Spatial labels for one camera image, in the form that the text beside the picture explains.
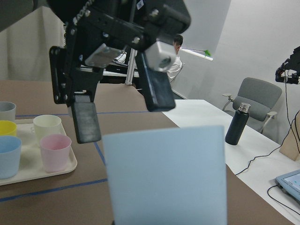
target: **black hair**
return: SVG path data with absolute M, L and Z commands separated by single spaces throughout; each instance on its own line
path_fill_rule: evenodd
M 182 43 L 183 43 L 183 36 L 181 36 L 181 35 L 176 35 L 175 37 L 174 37 L 174 43 L 176 44 L 176 45 L 182 45 Z

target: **brown table surface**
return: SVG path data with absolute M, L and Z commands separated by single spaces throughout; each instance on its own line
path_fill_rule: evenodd
M 78 161 L 67 174 L 0 186 L 0 225 L 110 225 L 113 213 L 102 142 L 77 144 L 73 120 L 65 105 L 53 102 L 51 83 L 0 81 L 0 101 L 17 105 L 17 119 L 60 116 Z M 99 84 L 95 104 L 102 135 L 176 127 L 162 113 L 147 112 L 142 95 L 124 84 Z M 227 206 L 230 225 L 292 224 L 228 167 Z

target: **light blue cup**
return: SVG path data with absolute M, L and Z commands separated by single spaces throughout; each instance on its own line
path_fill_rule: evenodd
M 0 179 L 18 173 L 22 141 L 14 136 L 0 136 Z

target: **beige tray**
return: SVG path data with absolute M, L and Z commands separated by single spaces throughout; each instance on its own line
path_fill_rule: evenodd
M 47 173 L 44 170 L 32 121 L 33 119 L 15 120 L 17 124 L 17 136 L 22 140 L 19 171 L 11 178 L 0 179 L 0 186 L 69 173 L 77 167 L 77 160 L 71 148 L 67 167 L 64 171 Z M 61 133 L 66 134 L 63 126 L 61 126 Z

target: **black water bottle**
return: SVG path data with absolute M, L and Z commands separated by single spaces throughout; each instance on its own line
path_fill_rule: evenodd
M 228 144 L 237 145 L 240 136 L 243 133 L 244 127 L 249 118 L 249 109 L 251 105 L 248 103 L 241 103 L 240 107 L 235 111 L 231 124 L 228 128 L 225 141 Z

